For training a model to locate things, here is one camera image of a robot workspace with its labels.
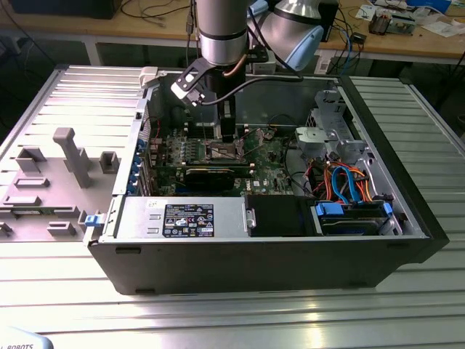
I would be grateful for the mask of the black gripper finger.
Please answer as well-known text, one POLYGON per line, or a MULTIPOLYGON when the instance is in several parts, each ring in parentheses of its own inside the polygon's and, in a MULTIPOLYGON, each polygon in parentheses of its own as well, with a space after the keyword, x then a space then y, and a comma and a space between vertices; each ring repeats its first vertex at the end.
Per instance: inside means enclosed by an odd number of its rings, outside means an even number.
POLYGON ((235 98, 228 98, 219 104, 219 125, 222 142, 232 143, 235 137, 235 98))

